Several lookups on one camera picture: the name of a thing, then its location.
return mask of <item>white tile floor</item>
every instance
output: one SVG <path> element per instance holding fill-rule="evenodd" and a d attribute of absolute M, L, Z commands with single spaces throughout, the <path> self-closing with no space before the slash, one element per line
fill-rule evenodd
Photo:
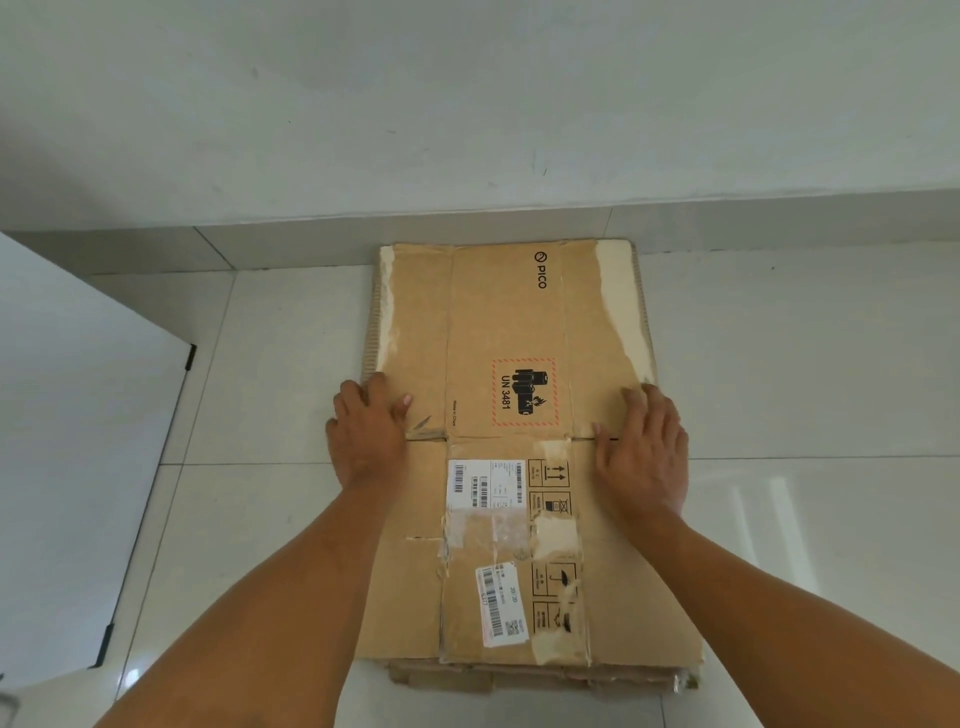
<path fill-rule="evenodd" d="M 960 454 L 960 337 L 945 336 L 960 320 L 960 246 L 796 255 L 641 260 L 661 378 L 693 432 L 694 454 L 713 458 L 692 464 L 687 517 L 762 568 L 960 667 L 950 610 L 960 601 L 951 560 L 960 548 L 960 457 L 928 456 Z M 91 725 L 125 682 L 337 492 L 323 422 L 336 384 L 358 374 L 370 276 L 351 267 L 91 280 L 197 343 L 198 354 L 107 662 L 24 692 L 15 728 Z M 415 692 L 358 664 L 338 718 L 344 726 L 758 725 L 712 655 L 702 688 L 662 705 L 563 692 Z"/>

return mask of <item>orange dashed border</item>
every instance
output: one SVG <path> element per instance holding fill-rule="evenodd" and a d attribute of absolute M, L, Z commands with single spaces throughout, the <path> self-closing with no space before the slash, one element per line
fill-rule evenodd
<path fill-rule="evenodd" d="M 554 421 L 552 423 L 499 423 L 496 420 L 497 413 L 497 403 L 499 400 L 497 397 L 500 394 L 500 385 L 496 380 L 496 365 L 499 362 L 518 362 L 518 361 L 548 361 L 550 362 L 550 381 L 553 383 L 553 414 Z M 497 427 L 554 427 L 560 424 L 560 391 L 557 388 L 557 360 L 551 359 L 548 357 L 522 357 L 522 358 L 508 358 L 508 359 L 494 359 L 490 365 L 491 368 L 491 388 L 492 388 L 492 400 L 491 400 L 491 419 L 493 424 Z"/>

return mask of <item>corrugated cardboard edge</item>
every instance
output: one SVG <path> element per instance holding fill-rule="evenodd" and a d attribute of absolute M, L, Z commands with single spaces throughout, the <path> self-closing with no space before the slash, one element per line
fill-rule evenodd
<path fill-rule="evenodd" d="M 370 313 L 367 315 L 367 338 L 364 340 L 363 364 L 360 369 L 362 381 L 367 381 L 376 371 L 376 360 L 380 353 L 380 255 L 377 254 L 373 266 L 373 291 L 370 296 Z"/>
<path fill-rule="evenodd" d="M 492 692 L 497 688 L 589 689 L 600 695 L 681 693 L 699 687 L 696 670 L 666 667 L 536 667 L 448 664 L 434 660 L 382 663 L 391 680 L 415 689 Z"/>

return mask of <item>flattened cardboard box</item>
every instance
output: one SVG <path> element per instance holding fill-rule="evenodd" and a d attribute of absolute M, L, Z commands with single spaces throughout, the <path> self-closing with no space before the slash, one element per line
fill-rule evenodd
<path fill-rule="evenodd" d="M 409 437 L 435 440 L 411 444 L 357 657 L 461 690 L 664 689 L 699 665 L 589 483 L 591 423 L 619 426 L 620 386 L 654 378 L 635 262 L 625 241 L 384 249 L 372 346 L 416 395 Z"/>

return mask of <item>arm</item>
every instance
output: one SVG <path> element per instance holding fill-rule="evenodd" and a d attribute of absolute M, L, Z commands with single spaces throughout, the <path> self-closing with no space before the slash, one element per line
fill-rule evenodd
<path fill-rule="evenodd" d="M 403 418 L 383 375 L 344 382 L 326 425 L 343 492 L 221 596 L 98 728 L 332 726 L 380 532 L 406 475 Z"/>
<path fill-rule="evenodd" d="M 947 726 L 960 674 L 777 579 L 681 519 L 687 437 L 657 387 L 625 392 L 614 442 L 597 429 L 597 496 L 673 592 L 767 728 Z"/>

